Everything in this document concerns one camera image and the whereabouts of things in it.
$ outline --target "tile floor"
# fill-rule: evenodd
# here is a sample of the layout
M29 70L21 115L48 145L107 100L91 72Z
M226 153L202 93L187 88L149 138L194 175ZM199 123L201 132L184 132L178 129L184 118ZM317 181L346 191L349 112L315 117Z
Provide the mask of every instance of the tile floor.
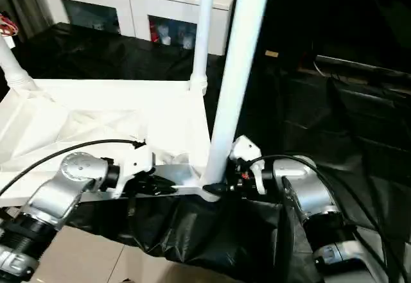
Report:
M135 283L238 282L70 227L58 233L30 282L120 283L125 279Z

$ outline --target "white pole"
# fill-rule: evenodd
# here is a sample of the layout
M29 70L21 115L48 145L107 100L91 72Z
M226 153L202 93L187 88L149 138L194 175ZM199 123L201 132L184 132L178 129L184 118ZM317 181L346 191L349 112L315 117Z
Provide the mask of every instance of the white pole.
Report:
M208 41L213 0L200 0L200 17L198 18L195 39L193 73L190 77L190 89L200 89L203 95L207 91L207 56Z
M8 47L6 40L0 35L0 67L4 71L7 85L13 89L37 89L34 81L28 75L18 61L15 59L12 50Z
M213 138L202 184L223 179L267 0L237 0Z

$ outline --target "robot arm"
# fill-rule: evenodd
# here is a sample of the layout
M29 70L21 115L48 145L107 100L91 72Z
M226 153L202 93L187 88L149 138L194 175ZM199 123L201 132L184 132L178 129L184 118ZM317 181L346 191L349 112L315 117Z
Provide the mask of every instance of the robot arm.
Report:
M237 191L244 197L270 194L268 188L274 194L284 193L286 206L295 210L304 228L318 270L327 274L327 283L388 282L384 270L344 223L341 211L316 172L291 159L275 160L272 169L265 169L263 160L249 168L244 164L260 156L261 151L249 139L242 136L236 140L230 159L237 163L237 173L234 178L227 177L227 191ZM311 159L296 157L315 167Z
M111 198L120 198L129 180L137 174L147 176L152 169L153 154L148 146L134 150L130 160L119 166L88 153L66 156L56 175L36 190L15 219L4 224L0 282L31 279L40 257L75 210L82 193L110 191Z

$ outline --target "black sheet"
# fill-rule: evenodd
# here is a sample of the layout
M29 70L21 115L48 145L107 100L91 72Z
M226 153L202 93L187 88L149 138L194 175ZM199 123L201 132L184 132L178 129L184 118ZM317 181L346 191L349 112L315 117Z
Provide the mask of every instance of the black sheet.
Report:
M191 51L66 24L57 24L14 52L34 78L188 80L193 61ZM223 65L222 57L208 61L204 103L210 130ZM247 135L263 154L311 157L330 176L351 219L367 232L370 223L332 177L348 183L401 258L411 254L410 109L404 94L281 74L259 60L237 135ZM84 203L70 225L245 282L320 280L301 227L273 203L206 203L196 196ZM389 256L388 263L398 274ZM411 269L409 259L406 269Z

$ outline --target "white cabinet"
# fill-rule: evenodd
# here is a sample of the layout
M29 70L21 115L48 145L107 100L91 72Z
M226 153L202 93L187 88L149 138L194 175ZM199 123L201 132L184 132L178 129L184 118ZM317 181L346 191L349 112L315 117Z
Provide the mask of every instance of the white cabinet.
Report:
M135 36L130 0L46 0L55 22Z
M209 53L224 55L234 0L213 0ZM200 0L47 0L55 22L192 48Z

